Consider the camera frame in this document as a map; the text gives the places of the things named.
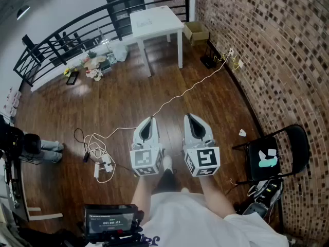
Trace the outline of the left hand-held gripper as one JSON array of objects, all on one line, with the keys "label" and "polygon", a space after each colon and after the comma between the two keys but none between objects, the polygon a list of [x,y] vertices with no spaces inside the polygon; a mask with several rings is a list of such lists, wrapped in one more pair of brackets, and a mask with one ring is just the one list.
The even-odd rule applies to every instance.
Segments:
[{"label": "left hand-held gripper", "polygon": [[134,174],[139,177],[159,174],[163,160],[163,146],[160,144],[155,117],[147,117],[138,125],[133,134],[133,143],[135,144],[132,144],[130,158]]}]

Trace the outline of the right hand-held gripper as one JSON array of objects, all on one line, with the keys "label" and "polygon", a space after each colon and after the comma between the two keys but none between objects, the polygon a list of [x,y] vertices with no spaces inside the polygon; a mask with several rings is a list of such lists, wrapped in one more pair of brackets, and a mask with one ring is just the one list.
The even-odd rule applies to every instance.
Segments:
[{"label": "right hand-held gripper", "polygon": [[220,167],[220,148],[210,126],[194,114],[184,116],[184,161],[193,177],[214,175]]}]

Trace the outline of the person's left forearm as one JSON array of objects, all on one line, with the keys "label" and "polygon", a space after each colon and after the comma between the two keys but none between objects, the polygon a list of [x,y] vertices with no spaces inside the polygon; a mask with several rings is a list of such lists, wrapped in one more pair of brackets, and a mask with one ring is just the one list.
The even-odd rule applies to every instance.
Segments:
[{"label": "person's left forearm", "polygon": [[144,212],[144,218],[140,223],[142,228],[150,220],[153,181],[153,175],[140,176],[131,202]]}]

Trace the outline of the person's right forearm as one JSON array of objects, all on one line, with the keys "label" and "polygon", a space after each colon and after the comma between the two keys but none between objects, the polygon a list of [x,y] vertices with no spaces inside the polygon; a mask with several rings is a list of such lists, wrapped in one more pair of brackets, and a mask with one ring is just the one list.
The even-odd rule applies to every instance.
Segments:
[{"label": "person's right forearm", "polygon": [[236,214],[232,203],[220,191],[216,180],[212,175],[199,177],[199,181],[205,196],[207,207],[220,218]]}]

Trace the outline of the black router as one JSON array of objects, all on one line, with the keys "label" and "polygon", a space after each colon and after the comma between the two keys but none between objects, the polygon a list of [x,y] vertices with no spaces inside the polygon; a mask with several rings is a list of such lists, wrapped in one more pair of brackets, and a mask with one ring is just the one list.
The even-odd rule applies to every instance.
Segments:
[{"label": "black router", "polygon": [[218,58],[212,49],[206,49],[204,55],[200,57],[200,61],[207,69],[211,69],[216,68]]}]

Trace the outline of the teal packet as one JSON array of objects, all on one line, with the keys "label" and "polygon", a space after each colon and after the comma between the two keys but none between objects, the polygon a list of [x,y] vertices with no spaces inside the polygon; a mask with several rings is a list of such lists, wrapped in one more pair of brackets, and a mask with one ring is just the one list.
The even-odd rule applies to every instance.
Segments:
[{"label": "teal packet", "polygon": [[260,168],[265,168],[265,167],[273,167],[277,164],[277,159],[276,158],[271,158],[268,160],[260,160],[259,161],[259,167]]}]

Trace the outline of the dark green box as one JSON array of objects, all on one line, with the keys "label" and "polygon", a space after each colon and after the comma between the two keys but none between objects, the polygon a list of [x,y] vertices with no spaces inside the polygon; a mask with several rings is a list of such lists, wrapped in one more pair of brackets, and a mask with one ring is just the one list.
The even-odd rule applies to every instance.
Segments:
[{"label": "dark green box", "polygon": [[112,68],[111,68],[111,64],[110,64],[110,62],[108,61],[108,60],[106,60],[106,61],[104,61],[104,62],[100,62],[99,63],[99,71],[102,73],[102,74],[105,74],[105,73],[107,73],[107,72],[109,72],[109,71],[111,71],[112,70]]}]

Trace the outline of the white pink flower bouquet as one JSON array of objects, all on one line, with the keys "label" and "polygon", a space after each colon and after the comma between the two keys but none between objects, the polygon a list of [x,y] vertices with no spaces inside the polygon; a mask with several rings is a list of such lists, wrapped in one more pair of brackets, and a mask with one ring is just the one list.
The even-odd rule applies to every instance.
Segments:
[{"label": "white pink flower bouquet", "polygon": [[94,79],[95,81],[100,81],[103,73],[98,69],[90,69],[86,71],[86,76],[88,78]]}]

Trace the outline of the translucent plastic bag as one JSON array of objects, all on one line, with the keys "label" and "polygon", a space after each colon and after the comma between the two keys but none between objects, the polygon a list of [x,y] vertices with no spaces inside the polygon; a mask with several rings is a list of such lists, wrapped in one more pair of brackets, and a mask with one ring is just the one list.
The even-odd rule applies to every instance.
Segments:
[{"label": "translucent plastic bag", "polygon": [[116,44],[112,47],[112,52],[114,54],[114,57],[119,62],[124,62],[128,56],[128,48],[124,44]]}]

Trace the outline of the person's white shirt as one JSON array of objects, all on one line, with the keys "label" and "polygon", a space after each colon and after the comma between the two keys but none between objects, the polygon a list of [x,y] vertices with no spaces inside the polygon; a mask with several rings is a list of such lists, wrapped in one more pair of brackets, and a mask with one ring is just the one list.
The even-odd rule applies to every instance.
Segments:
[{"label": "person's white shirt", "polygon": [[257,213],[221,218],[198,193],[153,195],[150,220],[142,228],[151,247],[289,247]]}]

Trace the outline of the kraft paper box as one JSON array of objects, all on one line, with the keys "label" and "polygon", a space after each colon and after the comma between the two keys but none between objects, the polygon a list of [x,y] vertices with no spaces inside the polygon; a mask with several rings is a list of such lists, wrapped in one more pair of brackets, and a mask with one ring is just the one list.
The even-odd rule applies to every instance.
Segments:
[{"label": "kraft paper box", "polygon": [[97,69],[100,63],[106,61],[106,56],[96,56],[94,58],[89,59],[87,62],[84,63],[84,68],[91,70]]}]

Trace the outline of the white table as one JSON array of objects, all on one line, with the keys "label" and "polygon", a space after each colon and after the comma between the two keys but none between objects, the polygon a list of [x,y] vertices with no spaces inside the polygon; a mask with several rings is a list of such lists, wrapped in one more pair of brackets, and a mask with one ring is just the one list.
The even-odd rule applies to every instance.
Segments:
[{"label": "white table", "polygon": [[[144,41],[160,36],[169,37],[171,34],[177,34],[177,49],[178,49],[178,67],[183,67],[182,54],[182,32],[184,24],[174,14],[168,6],[154,7],[142,11],[133,12],[130,14],[132,35],[138,44],[140,54],[144,63],[144,69],[148,77],[151,76],[149,63],[146,57]],[[146,19],[152,20],[152,25],[142,28],[137,27],[138,21]]]}]

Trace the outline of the black metal railing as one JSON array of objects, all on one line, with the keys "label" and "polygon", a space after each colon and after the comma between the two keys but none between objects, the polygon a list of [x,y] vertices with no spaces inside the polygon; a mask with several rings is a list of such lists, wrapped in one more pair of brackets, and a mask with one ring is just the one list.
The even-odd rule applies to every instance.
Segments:
[{"label": "black metal railing", "polygon": [[83,52],[95,52],[101,45],[97,26],[109,43],[121,41],[132,34],[131,13],[161,4],[168,5],[183,22],[189,20],[190,0],[110,0],[70,20],[40,43],[28,41],[13,70],[24,83],[33,86]]}]

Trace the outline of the row of white boxes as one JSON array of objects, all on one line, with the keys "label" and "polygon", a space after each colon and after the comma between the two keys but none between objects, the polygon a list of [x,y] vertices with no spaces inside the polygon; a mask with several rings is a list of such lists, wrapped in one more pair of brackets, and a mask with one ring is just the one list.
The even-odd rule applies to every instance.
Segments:
[{"label": "row of white boxes", "polygon": [[11,117],[14,117],[16,115],[21,95],[22,93],[20,91],[14,90],[13,87],[10,88],[9,94],[7,95],[7,102],[4,105],[4,109]]}]

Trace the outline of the black picture frame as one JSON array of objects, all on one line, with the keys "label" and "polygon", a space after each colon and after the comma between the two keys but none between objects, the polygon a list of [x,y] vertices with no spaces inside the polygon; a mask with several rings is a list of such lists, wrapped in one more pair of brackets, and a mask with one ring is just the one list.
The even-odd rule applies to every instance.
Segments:
[{"label": "black picture frame", "polygon": [[77,78],[78,78],[78,75],[79,75],[79,72],[71,72],[67,81],[66,81],[66,84],[67,85],[74,85]]}]

